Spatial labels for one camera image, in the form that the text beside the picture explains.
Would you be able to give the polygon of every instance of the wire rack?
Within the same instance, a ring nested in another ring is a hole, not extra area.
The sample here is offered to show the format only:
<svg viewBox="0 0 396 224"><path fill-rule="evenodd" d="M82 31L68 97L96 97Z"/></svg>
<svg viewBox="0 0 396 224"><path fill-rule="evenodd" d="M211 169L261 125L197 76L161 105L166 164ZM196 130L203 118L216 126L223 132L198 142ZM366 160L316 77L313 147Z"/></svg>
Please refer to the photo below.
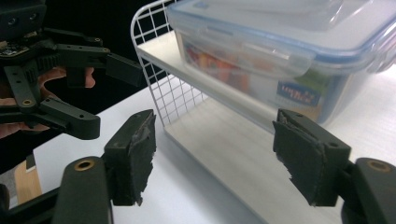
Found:
<svg viewBox="0 0 396 224"><path fill-rule="evenodd" d="M140 44L173 30L169 25L165 10L167 6L175 2L177 0L159 0L136 11L131 24L131 37L136 52ZM143 67L163 126L178 119L207 98L192 85L168 73L159 65L144 59L139 53L137 57Z"/></svg>

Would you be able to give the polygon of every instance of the dark cloth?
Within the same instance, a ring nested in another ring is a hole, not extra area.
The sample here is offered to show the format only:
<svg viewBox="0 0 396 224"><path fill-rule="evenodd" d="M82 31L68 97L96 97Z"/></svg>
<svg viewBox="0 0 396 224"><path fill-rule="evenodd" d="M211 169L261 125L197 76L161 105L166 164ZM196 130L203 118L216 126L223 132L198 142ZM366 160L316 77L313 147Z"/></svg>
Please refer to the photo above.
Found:
<svg viewBox="0 0 396 224"><path fill-rule="evenodd" d="M106 48L137 62L130 25L136 11L152 1L47 0L44 26L101 37ZM93 77L96 85L90 90L69 89L64 78L48 82L46 86L63 101L93 114L147 87L143 78L140 87L134 87L107 77L100 69L95 70ZM0 174L24 161L35 147L58 134L53 130L35 135L18 132L0 139Z"/></svg>

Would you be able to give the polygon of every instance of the person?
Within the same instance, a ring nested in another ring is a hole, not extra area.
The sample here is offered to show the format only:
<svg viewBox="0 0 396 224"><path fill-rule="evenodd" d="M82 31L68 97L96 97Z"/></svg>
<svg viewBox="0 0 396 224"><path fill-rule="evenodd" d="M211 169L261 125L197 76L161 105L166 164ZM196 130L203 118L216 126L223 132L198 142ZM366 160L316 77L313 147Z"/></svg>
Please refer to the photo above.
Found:
<svg viewBox="0 0 396 224"><path fill-rule="evenodd" d="M93 70L94 69L92 67L85 69L86 88L92 88L95 85L95 79L92 77ZM55 94L53 94L52 92L46 89L45 86L46 82L62 77L66 77L66 70L63 67L55 67L49 70L47 73L38 77L37 82L43 99L49 96L56 97ZM11 97L11 92L7 88L3 87L2 90L0 91L0 105L15 105L15 104L16 102L15 99ZM36 125L33 129L28 127L23 122L0 124L0 139L7 137L18 131L45 131L47 129L48 127L42 124Z"/></svg>

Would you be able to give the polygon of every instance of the plastic container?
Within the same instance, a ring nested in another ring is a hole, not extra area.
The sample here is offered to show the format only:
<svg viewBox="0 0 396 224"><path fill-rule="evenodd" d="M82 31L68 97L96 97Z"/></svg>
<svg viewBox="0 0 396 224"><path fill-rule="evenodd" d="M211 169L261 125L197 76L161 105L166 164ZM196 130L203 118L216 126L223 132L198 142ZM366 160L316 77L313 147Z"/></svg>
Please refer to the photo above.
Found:
<svg viewBox="0 0 396 224"><path fill-rule="evenodd" d="M168 7L192 72L324 123L366 77L395 62L396 1L250 1L184 0Z"/></svg>

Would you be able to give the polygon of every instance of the clear plastic lid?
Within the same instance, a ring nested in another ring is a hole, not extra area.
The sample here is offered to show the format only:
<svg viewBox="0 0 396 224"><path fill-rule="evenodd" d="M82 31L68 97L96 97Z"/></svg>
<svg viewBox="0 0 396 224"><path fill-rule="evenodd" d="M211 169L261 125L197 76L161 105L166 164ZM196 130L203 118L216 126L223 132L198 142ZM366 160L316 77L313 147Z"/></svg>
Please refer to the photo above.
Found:
<svg viewBox="0 0 396 224"><path fill-rule="evenodd" d="M374 64L378 72L396 58L394 0L185 0L169 11L200 21L201 34L216 30L321 63Z"/></svg>

